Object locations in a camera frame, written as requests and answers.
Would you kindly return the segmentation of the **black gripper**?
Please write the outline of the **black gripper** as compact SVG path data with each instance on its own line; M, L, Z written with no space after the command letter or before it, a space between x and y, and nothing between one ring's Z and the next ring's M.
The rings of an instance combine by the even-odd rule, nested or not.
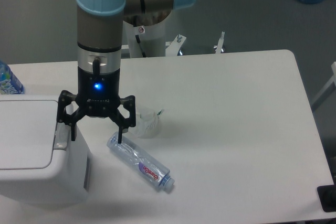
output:
M123 133L136 126L135 96L119 97L120 70L94 75L78 68L78 94L62 90L58 98L58 123L70 127L71 140L77 137L76 125L84 116L109 118L118 126L117 141L122 143ZM68 114L66 107L76 102L78 109Z

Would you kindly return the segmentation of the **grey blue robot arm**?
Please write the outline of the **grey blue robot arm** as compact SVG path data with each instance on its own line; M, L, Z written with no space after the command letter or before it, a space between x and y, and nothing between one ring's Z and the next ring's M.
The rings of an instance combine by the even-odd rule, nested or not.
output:
M126 16L192 6L196 0L76 0L78 92L62 91L57 122L77 137L85 116L109 118L122 135L136 125L135 97L119 96L123 20Z

